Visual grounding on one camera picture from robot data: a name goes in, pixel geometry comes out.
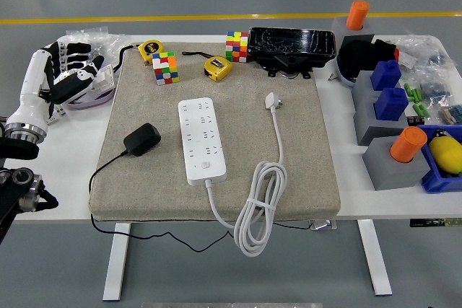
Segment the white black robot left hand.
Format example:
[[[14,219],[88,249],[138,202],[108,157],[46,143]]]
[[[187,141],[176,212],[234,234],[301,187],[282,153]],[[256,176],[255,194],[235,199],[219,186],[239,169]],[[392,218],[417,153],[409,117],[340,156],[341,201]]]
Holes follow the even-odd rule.
[[[9,116],[9,130],[25,124],[45,132],[50,108],[90,90],[104,57],[88,43],[56,41],[36,50],[30,60],[19,97],[19,108]]]

